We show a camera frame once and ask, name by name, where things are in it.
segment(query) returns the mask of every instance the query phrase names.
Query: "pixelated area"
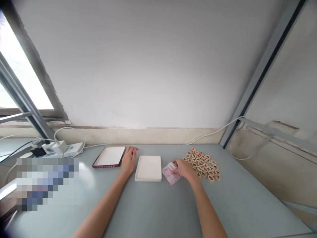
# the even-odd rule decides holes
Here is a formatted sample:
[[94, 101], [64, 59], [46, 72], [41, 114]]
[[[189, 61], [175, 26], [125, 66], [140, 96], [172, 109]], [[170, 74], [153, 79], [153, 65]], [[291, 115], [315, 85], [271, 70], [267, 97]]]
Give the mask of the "pixelated area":
[[76, 158], [17, 158], [17, 211], [37, 211], [78, 171]]

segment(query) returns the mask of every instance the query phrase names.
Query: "black cable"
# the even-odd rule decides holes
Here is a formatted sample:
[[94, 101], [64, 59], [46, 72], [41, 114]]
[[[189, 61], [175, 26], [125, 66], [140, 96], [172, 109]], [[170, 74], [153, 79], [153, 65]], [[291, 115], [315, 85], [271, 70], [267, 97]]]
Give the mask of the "black cable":
[[13, 155], [15, 152], [17, 152], [19, 149], [21, 149], [22, 147], [26, 146], [27, 144], [31, 143], [31, 141], [29, 141], [28, 143], [25, 143], [24, 145], [20, 146], [18, 149], [16, 149], [15, 151], [13, 151], [10, 155], [8, 155], [4, 160], [8, 159], [11, 155]]

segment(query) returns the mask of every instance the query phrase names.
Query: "baseboard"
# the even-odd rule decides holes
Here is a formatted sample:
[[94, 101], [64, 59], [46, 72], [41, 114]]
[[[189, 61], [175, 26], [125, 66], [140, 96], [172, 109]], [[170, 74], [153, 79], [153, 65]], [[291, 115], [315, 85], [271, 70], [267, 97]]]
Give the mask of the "baseboard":
[[[75, 130], [64, 129], [58, 132], [58, 139], [65, 140], [68, 144], [84, 140], [86, 144], [187, 144], [200, 136], [213, 133], [218, 128], [94, 128], [76, 127]], [[223, 136], [224, 130], [211, 136], [204, 137], [195, 144], [218, 144]], [[14, 134], [26, 134], [39, 136], [32, 127], [7, 126], [0, 127], [0, 137]]]

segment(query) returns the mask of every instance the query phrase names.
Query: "window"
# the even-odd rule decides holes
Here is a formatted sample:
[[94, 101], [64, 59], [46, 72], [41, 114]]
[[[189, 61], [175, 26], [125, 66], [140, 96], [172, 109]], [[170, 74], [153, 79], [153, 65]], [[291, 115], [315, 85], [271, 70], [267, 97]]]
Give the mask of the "window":
[[[0, 52], [42, 116], [67, 120], [43, 63], [19, 21], [12, 3], [0, 11]], [[0, 84], [0, 116], [17, 113], [18, 106]]]

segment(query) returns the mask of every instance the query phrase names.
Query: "forearm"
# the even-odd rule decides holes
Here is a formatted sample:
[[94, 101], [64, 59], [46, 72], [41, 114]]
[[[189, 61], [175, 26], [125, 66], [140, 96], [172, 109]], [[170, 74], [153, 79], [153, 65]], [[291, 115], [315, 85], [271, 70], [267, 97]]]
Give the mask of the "forearm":
[[227, 234], [202, 186], [200, 178], [194, 178], [190, 182], [193, 189], [203, 238], [227, 237]]
[[73, 238], [99, 238], [102, 236], [127, 179], [124, 173], [119, 174], [94, 210], [75, 232]]

